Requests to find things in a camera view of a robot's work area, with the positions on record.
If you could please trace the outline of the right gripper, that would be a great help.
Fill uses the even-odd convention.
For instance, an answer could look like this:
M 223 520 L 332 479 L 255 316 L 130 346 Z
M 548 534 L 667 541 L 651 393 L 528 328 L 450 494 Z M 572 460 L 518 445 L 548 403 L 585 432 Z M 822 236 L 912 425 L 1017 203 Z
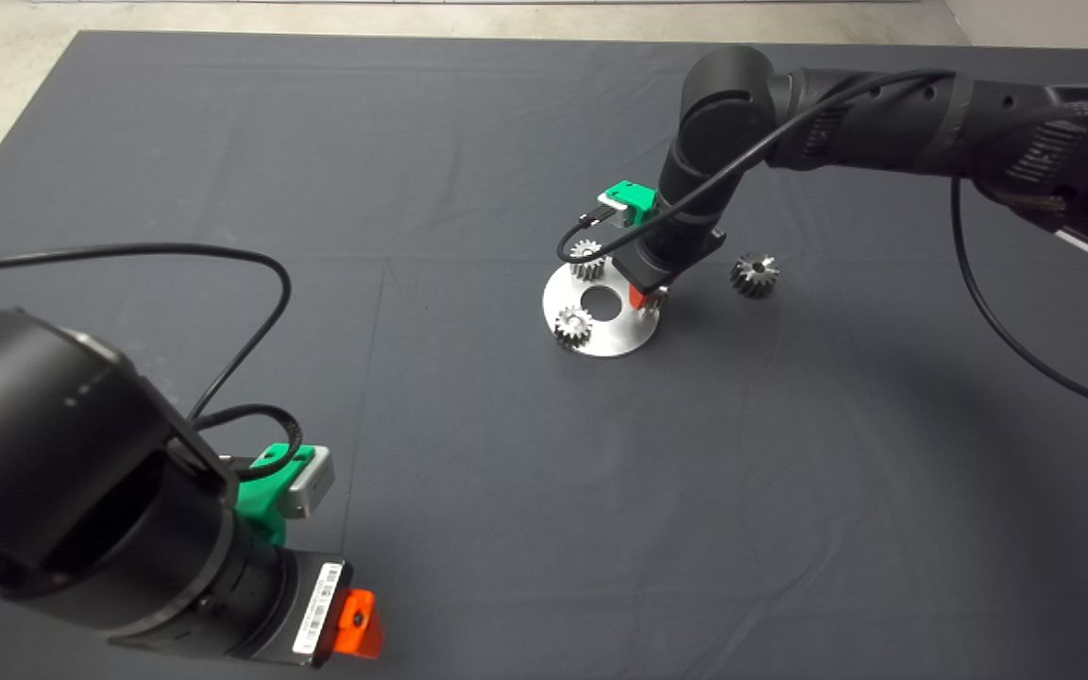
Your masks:
M 669 287 L 679 276 L 714 254 L 725 233 L 709 225 L 660 225 L 621 247 L 621 274 L 629 281 L 632 310 L 643 313 L 657 288 Z

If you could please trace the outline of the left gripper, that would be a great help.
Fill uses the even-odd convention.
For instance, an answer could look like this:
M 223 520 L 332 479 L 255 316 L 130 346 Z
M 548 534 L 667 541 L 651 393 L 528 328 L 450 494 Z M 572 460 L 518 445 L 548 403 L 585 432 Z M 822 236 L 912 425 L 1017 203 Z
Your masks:
M 319 669 L 330 655 L 378 659 L 382 625 L 376 595 L 350 588 L 353 565 L 333 552 L 275 548 L 261 577 L 255 632 L 234 650 L 238 662 Z

